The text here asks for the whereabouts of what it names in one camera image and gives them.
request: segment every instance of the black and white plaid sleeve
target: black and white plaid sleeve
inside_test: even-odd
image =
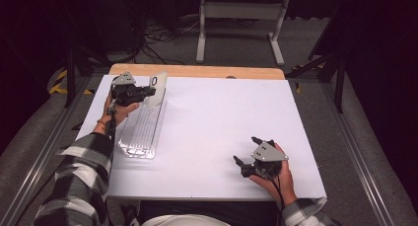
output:
[[[320,210],[326,203],[326,198],[299,198],[283,209],[286,226],[331,226],[336,225]]]
[[[110,139],[98,133],[63,150],[53,192],[39,208],[34,225],[108,225],[105,197],[112,153]]]

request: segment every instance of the sleeve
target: sleeve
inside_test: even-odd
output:
[[[320,210],[326,203],[326,198],[299,198],[283,209],[286,226],[331,226],[336,225],[332,219]]]
[[[113,144],[91,133],[62,150],[51,196],[37,211],[34,225],[108,225],[105,197]]]

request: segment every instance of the floor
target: floor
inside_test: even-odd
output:
[[[280,68],[285,73],[296,65],[309,62],[308,55],[327,23],[326,19],[285,20],[279,36],[285,59],[285,65]],[[207,28],[203,65],[278,68],[266,38],[273,27],[271,22],[265,21],[212,21]],[[150,27],[147,33],[160,34],[161,29]],[[196,64],[198,24],[195,19],[184,19],[184,27],[178,29],[175,38],[170,33],[165,37],[170,39],[154,39],[154,44],[148,39],[149,47],[169,64]],[[146,52],[153,53],[144,47],[135,61],[163,63],[158,57],[146,55]],[[125,55],[116,52],[108,57],[117,59]],[[60,72],[61,69],[57,70],[50,78],[47,89]],[[104,74],[105,69],[97,69],[91,78],[78,77],[79,87],[94,91]],[[289,82],[328,195],[323,211],[348,226],[418,225],[410,199],[388,164],[349,78],[346,77],[344,84],[343,114],[338,113],[332,103],[333,80],[326,84],[319,84],[316,79],[298,80],[299,90],[295,80]],[[31,199],[30,195],[34,196],[42,188],[19,223],[31,224],[38,206],[51,192],[53,181],[46,183],[48,176],[61,161],[52,153],[75,139],[78,131],[74,127],[82,123],[93,98],[94,95],[80,95],[70,109],[63,109],[66,96],[51,94],[49,101],[22,127],[0,157],[0,215],[18,211],[18,216],[19,209]],[[34,185],[26,194],[26,200],[17,203],[15,195],[22,195],[24,191],[21,186]],[[123,222],[118,207],[121,202],[135,203],[123,199],[108,200],[110,216],[115,224]],[[21,208],[10,209],[11,205]]]

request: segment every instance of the white table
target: white table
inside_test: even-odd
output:
[[[133,66],[119,68],[135,74]],[[326,196],[287,81],[171,77],[167,70],[168,105],[156,157],[129,159],[115,147],[109,196],[271,200],[263,188],[241,176],[233,159],[237,155],[253,162],[250,154],[257,145],[252,136],[282,146],[290,157],[298,197]],[[113,77],[102,80],[78,137],[88,134],[101,116]],[[147,85],[148,78],[135,76],[138,86]]]

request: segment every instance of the person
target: person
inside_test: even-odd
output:
[[[76,140],[69,147],[62,149],[60,155],[64,155],[64,159],[55,171],[55,184],[51,195],[39,207],[35,216],[34,225],[111,225],[108,218],[105,198],[108,188],[108,178],[111,168],[111,159],[113,153],[113,142],[109,138],[109,133],[105,124],[110,121],[110,115],[106,114],[109,107],[110,97],[107,97],[104,103],[104,113],[98,120],[96,127],[92,133]],[[115,123],[118,126],[128,116],[129,113],[139,108],[139,104],[131,104],[128,107],[115,106],[116,114]],[[257,185],[265,188],[273,199],[280,203],[280,195],[274,185],[259,176],[250,176],[250,180]],[[278,177],[274,179],[277,185],[280,183],[281,192],[284,199],[284,209],[282,211],[283,222],[287,226],[291,225],[335,225],[335,223],[321,212],[322,207],[326,203],[325,198],[307,199],[297,198],[294,191],[292,173],[289,169],[288,161],[282,162],[282,170]],[[178,211],[175,214],[162,215],[164,212],[156,209],[158,201],[148,202],[149,207],[143,207],[141,202],[140,214],[142,225],[206,225],[206,226],[222,226],[222,225],[240,225],[234,220],[228,222],[226,217],[218,217],[217,211],[212,210],[212,214],[204,213],[207,207],[201,207],[199,202],[189,202],[187,206],[199,208],[200,210],[191,211],[192,213],[184,213],[187,211]],[[256,209],[267,216],[257,216],[249,225],[276,225],[277,224],[277,205],[276,202],[248,202],[241,204],[231,204],[230,202],[209,202],[209,208],[214,209],[218,205],[227,205],[229,210],[237,217],[250,217],[243,213],[239,213],[242,205],[249,206],[252,210],[251,215],[256,214]],[[158,205],[178,204],[178,202],[165,202]],[[273,222],[266,223],[262,220],[273,219]]]

